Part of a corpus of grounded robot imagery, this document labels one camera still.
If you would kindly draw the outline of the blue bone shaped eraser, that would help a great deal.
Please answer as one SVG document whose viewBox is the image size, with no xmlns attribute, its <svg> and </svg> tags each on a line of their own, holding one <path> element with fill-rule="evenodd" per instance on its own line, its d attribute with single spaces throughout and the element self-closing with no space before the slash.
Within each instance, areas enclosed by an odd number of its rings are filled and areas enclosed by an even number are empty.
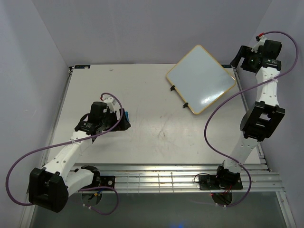
<svg viewBox="0 0 304 228">
<path fill-rule="evenodd" d="M 126 120 L 129 122 L 129 113 L 127 111 L 125 111 L 125 116 L 126 116 Z"/>
</svg>

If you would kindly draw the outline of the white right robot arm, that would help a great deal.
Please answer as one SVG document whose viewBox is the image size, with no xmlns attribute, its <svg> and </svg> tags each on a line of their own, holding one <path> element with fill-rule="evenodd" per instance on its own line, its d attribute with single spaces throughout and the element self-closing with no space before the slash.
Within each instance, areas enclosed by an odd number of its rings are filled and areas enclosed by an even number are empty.
<svg viewBox="0 0 304 228">
<path fill-rule="evenodd" d="M 241 46 L 230 63 L 237 67 L 242 62 L 241 68 L 255 73 L 261 86 L 254 105 L 241 121 L 241 136 L 234 150 L 217 169 L 214 182 L 221 189 L 240 183 L 241 165 L 257 145 L 273 134 L 285 115 L 277 100 L 276 76 L 280 74 L 281 62 L 276 58 L 281 48 L 281 42 L 261 37 L 254 47 Z"/>
</svg>

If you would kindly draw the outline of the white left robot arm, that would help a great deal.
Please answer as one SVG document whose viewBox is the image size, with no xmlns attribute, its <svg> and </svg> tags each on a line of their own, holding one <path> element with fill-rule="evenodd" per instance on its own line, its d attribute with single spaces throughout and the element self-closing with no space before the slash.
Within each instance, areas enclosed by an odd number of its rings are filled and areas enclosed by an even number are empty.
<svg viewBox="0 0 304 228">
<path fill-rule="evenodd" d="M 30 203 L 53 212 L 60 212 L 75 192 L 101 184 L 100 171 L 85 165 L 71 172 L 75 162 L 102 134 L 130 128 L 128 115 L 121 102 L 112 94 L 93 102 L 90 112 L 83 115 L 69 141 L 42 168 L 34 168 L 29 176 Z"/>
</svg>

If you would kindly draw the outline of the yellow framed whiteboard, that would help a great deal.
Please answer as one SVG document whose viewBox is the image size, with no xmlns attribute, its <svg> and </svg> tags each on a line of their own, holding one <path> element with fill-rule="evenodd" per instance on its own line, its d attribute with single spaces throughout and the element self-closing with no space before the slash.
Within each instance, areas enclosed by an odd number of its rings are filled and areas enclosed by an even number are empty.
<svg viewBox="0 0 304 228">
<path fill-rule="evenodd" d="M 193 114 L 198 115 L 236 85 L 236 80 L 202 45 L 196 45 L 166 74 Z"/>
</svg>

